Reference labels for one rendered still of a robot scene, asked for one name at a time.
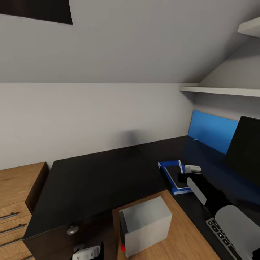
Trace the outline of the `folder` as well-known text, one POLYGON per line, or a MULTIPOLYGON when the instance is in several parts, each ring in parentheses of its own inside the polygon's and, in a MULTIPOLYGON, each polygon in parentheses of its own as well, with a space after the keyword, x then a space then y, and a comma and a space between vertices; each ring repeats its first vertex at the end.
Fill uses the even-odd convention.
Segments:
MULTIPOLYGON (((161 170, 165 180, 167 181, 170 189, 172 190, 174 195, 178 194, 183 194, 183 193, 189 193, 192 192, 190 188, 185 188, 185 189, 177 189, 176 185, 170 178, 169 174, 165 170, 165 166, 170 166, 170 165, 179 165, 179 161, 164 161, 164 162, 158 162, 158 167, 161 170)), ((185 166, 181 163, 182 170, 185 172, 185 166)))

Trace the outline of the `notebook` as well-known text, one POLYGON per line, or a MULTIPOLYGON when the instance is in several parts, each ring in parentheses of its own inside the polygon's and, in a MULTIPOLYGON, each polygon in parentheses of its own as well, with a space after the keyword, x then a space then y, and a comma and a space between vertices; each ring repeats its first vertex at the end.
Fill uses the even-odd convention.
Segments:
POLYGON ((186 183, 178 182, 178 173, 184 173, 184 172, 181 172, 181 168, 179 167, 179 165, 165 166, 164 168, 167 171, 167 173, 169 174, 169 176, 172 179, 172 181, 174 182, 174 184, 176 185, 177 189, 189 188, 189 186, 186 183))

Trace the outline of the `keyboard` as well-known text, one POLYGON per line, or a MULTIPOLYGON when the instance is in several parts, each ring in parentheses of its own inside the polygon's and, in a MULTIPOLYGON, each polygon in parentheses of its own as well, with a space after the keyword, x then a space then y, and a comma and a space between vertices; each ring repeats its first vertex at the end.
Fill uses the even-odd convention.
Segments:
POLYGON ((223 244, 223 246, 228 250, 228 252, 231 254, 231 256, 234 258, 234 260, 242 260, 238 252, 235 250, 234 246, 228 239, 228 237, 225 235, 223 230, 220 228, 216 220, 212 217, 208 220, 206 220, 206 224, 209 226, 209 228, 212 230, 212 232, 216 235, 216 237, 220 240, 220 242, 223 244))

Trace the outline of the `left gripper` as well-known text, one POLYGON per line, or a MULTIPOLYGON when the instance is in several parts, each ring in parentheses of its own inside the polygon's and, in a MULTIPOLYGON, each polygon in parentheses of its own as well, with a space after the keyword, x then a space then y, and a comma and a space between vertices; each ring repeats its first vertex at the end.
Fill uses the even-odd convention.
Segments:
MULTIPOLYGON (((72 260, 72 257, 70 258, 72 260)), ((98 254, 97 257, 91 259, 91 260, 104 260, 104 244, 102 242, 101 247, 100 247, 100 253, 98 254)))

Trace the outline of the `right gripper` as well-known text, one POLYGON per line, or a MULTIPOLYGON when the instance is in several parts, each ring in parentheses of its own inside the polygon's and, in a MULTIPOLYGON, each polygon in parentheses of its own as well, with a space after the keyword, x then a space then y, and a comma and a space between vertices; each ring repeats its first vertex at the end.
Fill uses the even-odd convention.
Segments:
POLYGON ((178 173, 178 182, 187 184, 187 179, 186 179, 187 175, 189 175, 189 173, 178 173))

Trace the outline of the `monitor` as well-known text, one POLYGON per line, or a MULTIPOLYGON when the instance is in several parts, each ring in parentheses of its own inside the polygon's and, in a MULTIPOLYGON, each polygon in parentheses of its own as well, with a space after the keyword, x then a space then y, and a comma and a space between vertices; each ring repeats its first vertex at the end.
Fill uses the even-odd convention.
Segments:
MULTIPOLYGON (((260 188, 260 119, 241 116, 222 165, 260 188)), ((260 205, 238 201, 260 209, 260 205)))

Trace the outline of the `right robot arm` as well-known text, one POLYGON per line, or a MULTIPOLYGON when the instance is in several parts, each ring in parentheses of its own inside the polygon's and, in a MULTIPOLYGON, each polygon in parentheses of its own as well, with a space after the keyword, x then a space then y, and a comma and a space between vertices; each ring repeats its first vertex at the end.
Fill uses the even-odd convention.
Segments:
POLYGON ((201 167, 185 165, 178 182, 186 183, 228 237, 242 260, 260 260, 260 227, 216 189, 201 173, 201 167))

